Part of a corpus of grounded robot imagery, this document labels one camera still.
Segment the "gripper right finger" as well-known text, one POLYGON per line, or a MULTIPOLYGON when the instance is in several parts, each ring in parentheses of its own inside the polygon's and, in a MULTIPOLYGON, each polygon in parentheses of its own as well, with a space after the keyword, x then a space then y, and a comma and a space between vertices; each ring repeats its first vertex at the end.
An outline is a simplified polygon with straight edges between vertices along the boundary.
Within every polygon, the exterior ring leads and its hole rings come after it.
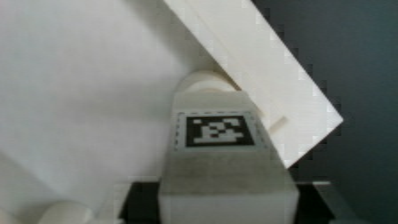
POLYGON ((294 224, 368 224, 329 181, 297 183, 301 198, 294 224))

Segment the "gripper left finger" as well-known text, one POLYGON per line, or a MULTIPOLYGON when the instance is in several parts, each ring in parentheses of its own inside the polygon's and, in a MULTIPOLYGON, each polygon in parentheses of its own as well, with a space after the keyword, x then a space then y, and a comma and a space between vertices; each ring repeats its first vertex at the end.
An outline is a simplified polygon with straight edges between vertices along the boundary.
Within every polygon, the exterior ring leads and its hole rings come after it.
POLYGON ((112 185, 98 212, 100 224, 162 224, 159 189, 155 176, 136 177, 112 185))

